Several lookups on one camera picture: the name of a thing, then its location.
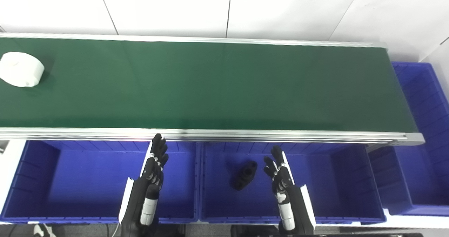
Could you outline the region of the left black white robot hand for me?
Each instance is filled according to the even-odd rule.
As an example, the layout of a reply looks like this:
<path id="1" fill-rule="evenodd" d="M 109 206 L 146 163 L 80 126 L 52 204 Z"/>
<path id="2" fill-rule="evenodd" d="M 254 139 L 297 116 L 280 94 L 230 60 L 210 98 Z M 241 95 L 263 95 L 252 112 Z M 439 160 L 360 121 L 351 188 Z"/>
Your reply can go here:
<path id="1" fill-rule="evenodd" d="M 157 133 L 148 147 L 141 174 L 128 178 L 119 212 L 122 237 L 153 237 L 159 222 L 156 216 L 164 180 L 164 166 L 169 159 L 166 139 Z"/>

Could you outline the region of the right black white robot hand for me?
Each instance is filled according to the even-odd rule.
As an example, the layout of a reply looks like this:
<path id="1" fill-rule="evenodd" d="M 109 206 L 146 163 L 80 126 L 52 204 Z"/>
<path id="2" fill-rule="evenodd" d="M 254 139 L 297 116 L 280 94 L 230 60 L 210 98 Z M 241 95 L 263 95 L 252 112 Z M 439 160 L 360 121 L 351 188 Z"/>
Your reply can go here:
<path id="1" fill-rule="evenodd" d="M 272 181 L 272 192 L 276 198 L 281 221 L 281 235 L 313 235 L 316 221 L 306 185 L 295 184 L 285 152 L 274 145 L 271 155 L 264 157 L 263 171 Z"/>

